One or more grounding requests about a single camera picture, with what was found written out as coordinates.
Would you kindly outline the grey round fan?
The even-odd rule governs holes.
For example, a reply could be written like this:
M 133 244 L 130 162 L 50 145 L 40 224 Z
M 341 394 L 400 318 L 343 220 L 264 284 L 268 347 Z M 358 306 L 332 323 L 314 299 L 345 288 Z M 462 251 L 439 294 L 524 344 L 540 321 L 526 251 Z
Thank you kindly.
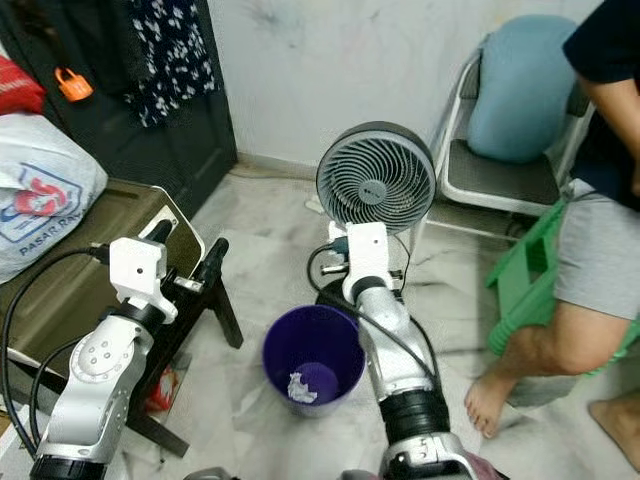
M 425 218 L 433 202 L 436 182 L 429 147 L 401 125 L 358 124 L 340 133 L 326 148 L 317 165 L 315 189 L 329 223 L 381 221 L 387 225 L 388 234 L 390 291 L 365 291 L 358 305 L 346 300 L 343 285 L 325 288 L 325 292 L 335 294 L 347 310 L 375 321 L 381 328 L 410 326 L 412 316 L 397 293 L 404 278 L 399 261 L 410 255 L 410 247 L 401 236 Z M 319 251 L 320 265 L 315 269 L 320 275 L 325 250 L 348 253 L 348 247 L 332 248 L 326 239 Z

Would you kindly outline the purple waste bin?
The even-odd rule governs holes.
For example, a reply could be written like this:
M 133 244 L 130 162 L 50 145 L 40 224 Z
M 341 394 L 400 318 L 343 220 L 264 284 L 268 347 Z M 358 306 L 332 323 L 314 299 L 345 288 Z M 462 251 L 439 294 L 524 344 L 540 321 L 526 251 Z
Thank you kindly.
M 360 330 L 344 312 L 325 305 L 303 305 L 285 312 L 270 325 L 262 343 L 262 370 L 285 407 L 298 416 L 328 416 L 364 376 L 366 356 Z M 289 399 L 285 389 L 291 372 L 303 378 L 319 397 L 311 404 Z

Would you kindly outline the green plastic stool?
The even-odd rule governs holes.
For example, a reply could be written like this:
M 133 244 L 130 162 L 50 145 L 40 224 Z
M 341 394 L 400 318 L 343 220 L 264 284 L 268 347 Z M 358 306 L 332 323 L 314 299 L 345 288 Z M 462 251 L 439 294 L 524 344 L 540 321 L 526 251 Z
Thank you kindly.
M 640 339 L 640 212 L 571 195 L 504 253 L 486 285 L 499 298 L 488 339 L 498 372 L 602 370 Z

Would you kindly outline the red plastic bag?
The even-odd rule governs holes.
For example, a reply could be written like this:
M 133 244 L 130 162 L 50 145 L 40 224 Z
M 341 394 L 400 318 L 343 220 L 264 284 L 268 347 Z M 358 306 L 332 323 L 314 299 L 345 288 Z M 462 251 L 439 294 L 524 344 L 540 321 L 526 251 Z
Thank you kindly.
M 44 113 L 46 91 L 13 60 L 0 56 L 0 115 Z

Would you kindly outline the person in grey shorts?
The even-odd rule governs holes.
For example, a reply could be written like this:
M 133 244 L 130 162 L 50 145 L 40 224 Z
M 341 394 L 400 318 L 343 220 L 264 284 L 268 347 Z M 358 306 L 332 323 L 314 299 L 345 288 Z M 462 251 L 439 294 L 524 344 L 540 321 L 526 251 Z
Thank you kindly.
M 563 52 L 596 110 L 559 224 L 552 319 L 516 330 L 463 399 L 486 438 L 521 381 L 608 365 L 640 320 L 640 0 L 602 0 Z

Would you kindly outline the black wardrobe door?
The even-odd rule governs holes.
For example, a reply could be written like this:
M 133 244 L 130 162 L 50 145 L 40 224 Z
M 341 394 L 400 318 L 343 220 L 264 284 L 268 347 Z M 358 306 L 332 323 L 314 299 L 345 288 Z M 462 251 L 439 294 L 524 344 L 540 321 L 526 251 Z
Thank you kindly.
M 128 101 L 143 68 L 125 0 L 0 1 L 1 45 L 45 87 L 44 113 L 55 127 L 111 178 L 159 186 L 189 214 L 204 204 L 236 164 L 236 137 L 205 0 L 201 28 L 218 88 L 183 102 L 155 127 L 143 127 Z M 54 77 L 59 67 L 86 78 L 92 95 L 79 102 L 65 99 Z

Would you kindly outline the pink cloth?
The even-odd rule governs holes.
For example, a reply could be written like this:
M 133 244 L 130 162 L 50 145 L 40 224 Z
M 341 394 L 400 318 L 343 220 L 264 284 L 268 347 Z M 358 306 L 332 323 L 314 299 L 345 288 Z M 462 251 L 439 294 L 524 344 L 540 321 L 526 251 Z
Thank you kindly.
M 471 470 L 474 471 L 474 480 L 509 480 L 509 477 L 498 471 L 492 463 L 470 454 L 468 456 L 468 462 L 470 462 Z

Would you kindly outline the black white floral garment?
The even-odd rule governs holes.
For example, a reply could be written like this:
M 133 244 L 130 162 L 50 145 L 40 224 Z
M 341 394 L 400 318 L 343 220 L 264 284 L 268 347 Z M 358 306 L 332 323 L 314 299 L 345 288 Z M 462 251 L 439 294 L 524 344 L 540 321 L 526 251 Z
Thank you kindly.
M 201 0 L 125 0 L 143 68 L 128 101 L 143 127 L 164 123 L 183 102 L 218 88 L 200 4 Z

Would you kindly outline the metal folding chair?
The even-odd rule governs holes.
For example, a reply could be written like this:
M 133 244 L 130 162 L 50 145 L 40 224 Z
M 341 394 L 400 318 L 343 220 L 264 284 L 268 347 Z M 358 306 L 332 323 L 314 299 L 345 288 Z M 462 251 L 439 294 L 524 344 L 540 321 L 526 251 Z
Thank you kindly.
M 468 124 L 479 100 L 481 64 L 483 50 L 476 47 L 463 64 L 431 142 L 436 197 L 539 218 L 556 205 L 561 189 L 570 183 L 571 166 L 588 132 L 594 105 L 580 87 L 572 87 L 558 140 L 530 163 L 497 163 L 475 154 L 467 145 Z

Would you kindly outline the crumpled white tissue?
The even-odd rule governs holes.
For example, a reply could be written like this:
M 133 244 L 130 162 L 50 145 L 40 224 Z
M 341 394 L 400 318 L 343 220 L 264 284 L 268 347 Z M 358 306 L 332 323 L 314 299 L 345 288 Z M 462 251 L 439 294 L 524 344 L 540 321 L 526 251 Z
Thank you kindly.
M 291 372 L 285 393 L 291 401 L 300 404 L 311 404 L 319 397 L 319 393 L 310 388 L 302 372 Z

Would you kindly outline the blue cushion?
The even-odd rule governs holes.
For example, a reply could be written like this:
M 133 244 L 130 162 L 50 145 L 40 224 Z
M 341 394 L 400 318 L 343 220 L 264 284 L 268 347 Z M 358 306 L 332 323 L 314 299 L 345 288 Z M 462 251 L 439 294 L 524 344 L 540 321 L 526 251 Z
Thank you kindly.
M 576 28 L 562 15 L 520 15 L 485 38 L 467 128 L 471 151 L 522 164 L 558 141 L 575 86 L 562 46 Z

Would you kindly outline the orange padlock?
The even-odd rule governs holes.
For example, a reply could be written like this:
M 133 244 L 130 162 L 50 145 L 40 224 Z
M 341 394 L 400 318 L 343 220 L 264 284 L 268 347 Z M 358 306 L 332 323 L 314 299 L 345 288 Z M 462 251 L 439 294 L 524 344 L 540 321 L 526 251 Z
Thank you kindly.
M 86 78 L 67 67 L 59 67 L 54 72 L 58 88 L 69 102 L 79 102 L 88 99 L 93 93 L 93 87 Z

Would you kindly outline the white printed plastic bag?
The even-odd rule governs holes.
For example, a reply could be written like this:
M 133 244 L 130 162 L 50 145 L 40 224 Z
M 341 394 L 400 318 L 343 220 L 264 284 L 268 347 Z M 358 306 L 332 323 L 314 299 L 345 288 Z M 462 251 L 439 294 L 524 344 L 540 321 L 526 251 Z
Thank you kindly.
M 0 282 L 68 237 L 106 183 L 99 161 L 46 116 L 1 116 Z

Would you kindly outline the small red packet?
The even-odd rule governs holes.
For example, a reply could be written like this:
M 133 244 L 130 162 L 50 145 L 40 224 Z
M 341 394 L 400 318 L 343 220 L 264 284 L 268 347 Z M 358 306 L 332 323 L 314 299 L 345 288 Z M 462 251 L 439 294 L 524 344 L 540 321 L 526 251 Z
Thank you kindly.
M 151 390 L 145 401 L 145 410 L 148 413 L 161 413 L 172 410 L 177 397 L 180 379 L 178 372 L 173 367 L 165 367 L 157 379 L 155 388 Z

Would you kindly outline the white brown cardboard box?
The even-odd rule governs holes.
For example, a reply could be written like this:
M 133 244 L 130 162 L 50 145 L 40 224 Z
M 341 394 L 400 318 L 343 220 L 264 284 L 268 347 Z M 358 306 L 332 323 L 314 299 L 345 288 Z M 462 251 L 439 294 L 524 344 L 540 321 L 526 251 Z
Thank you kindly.
M 0 480 L 29 480 L 33 463 L 17 430 L 9 426 L 0 440 Z

